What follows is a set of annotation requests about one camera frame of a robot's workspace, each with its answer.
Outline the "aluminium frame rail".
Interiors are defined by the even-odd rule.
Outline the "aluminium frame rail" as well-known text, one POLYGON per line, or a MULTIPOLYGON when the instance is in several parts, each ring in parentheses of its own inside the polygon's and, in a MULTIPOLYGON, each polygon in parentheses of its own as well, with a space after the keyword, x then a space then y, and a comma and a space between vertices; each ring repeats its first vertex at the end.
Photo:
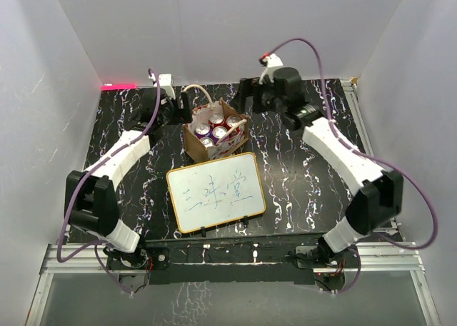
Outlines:
POLYGON ((60 263, 46 250, 27 325, 134 325, 145 300, 146 273, 112 270, 108 257, 89 246, 60 263))

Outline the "printed canvas tote bag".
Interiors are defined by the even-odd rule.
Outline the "printed canvas tote bag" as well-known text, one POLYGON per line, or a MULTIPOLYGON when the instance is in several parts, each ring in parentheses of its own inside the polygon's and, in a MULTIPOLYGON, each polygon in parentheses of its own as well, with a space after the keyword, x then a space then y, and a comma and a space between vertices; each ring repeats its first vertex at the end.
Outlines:
POLYGON ((184 150, 196 163, 233 154, 248 140, 249 117, 236 112, 224 100, 212 99, 200 85, 191 84, 182 91, 197 88, 208 103, 194 108, 191 122, 183 125, 184 150))

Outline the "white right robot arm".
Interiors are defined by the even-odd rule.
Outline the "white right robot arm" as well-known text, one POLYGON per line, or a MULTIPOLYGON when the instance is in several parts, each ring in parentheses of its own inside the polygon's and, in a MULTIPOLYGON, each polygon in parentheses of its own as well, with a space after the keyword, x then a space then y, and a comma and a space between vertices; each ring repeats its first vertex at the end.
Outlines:
POLYGON ((345 147, 346 137, 333 132, 321 109, 306 100, 296 69, 282 67, 241 79, 231 105, 242 112, 248 97, 253 99, 253 112, 274 112, 287 129, 302 131, 303 142, 331 165, 353 196, 342 219, 318 239, 315 248, 298 254, 299 260, 333 267, 343 260, 345 250, 400 213, 403 176, 365 158, 354 144, 345 147))

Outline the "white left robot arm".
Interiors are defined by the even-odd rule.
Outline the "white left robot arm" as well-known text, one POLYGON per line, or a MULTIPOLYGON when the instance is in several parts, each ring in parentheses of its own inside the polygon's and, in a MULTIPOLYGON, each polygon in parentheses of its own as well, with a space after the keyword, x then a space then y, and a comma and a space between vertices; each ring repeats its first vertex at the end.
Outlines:
POLYGON ((141 236, 121 220, 116 189, 155 146, 164 126, 190 123, 191 119, 187 93, 175 97, 172 87, 144 88, 140 106, 124 124, 118 141, 95 164, 68 174, 66 223, 123 253, 122 258, 130 267, 143 266, 148 252, 139 245, 141 236))

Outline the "pink tape strip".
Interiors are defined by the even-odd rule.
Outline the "pink tape strip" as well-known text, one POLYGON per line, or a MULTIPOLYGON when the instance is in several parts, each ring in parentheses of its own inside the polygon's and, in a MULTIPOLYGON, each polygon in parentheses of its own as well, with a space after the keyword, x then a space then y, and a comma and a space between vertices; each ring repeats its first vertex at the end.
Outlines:
POLYGON ((137 85, 134 83, 118 83, 118 84, 104 84, 101 87, 101 91, 117 91, 117 90, 129 90, 129 89, 136 89, 137 85))

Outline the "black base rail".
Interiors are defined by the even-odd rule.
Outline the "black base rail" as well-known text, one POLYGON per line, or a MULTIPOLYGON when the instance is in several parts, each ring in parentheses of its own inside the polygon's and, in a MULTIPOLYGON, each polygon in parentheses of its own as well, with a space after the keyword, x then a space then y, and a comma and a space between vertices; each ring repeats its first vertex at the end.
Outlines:
POLYGON ((181 282, 293 282, 340 290, 344 270, 360 259, 354 246, 333 254, 318 233, 146 240, 132 254, 105 250, 108 267, 139 272, 150 285, 181 282))

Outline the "purple soda can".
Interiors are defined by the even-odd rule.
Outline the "purple soda can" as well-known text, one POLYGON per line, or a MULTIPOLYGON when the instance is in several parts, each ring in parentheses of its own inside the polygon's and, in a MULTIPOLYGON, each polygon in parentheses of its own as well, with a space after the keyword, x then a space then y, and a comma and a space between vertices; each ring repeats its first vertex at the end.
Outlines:
POLYGON ((205 148, 210 148, 214 146, 214 141, 210 137, 203 137, 200 139, 200 142, 203 144, 205 148))
POLYGON ((210 137, 211 127, 208 123, 199 123, 196 125, 194 133, 197 138, 210 137))
POLYGON ((223 126, 217 126, 213 128, 211 132, 211 138, 213 139, 214 143, 217 143, 222 137, 226 134, 227 129, 223 126))

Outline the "red cola can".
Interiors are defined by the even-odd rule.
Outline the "red cola can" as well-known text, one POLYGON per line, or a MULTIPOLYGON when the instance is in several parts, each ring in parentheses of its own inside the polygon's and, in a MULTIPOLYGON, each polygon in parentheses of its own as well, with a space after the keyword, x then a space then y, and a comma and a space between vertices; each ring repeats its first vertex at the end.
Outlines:
POLYGON ((225 125, 225 118, 222 113, 212 113, 209 116, 209 125, 212 128, 225 125))
POLYGON ((235 126, 235 131, 239 132, 240 126, 238 125, 239 122, 242 121, 240 116, 232 115, 226 118, 226 129, 230 130, 235 126))

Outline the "yellow framed whiteboard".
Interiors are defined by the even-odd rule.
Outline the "yellow framed whiteboard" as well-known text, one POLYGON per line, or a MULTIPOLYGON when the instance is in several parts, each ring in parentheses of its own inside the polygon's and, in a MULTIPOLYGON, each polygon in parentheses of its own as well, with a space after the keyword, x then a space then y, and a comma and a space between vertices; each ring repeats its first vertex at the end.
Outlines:
POLYGON ((266 211, 256 155, 252 152, 170 170, 166 181, 178 229, 183 234, 266 211))

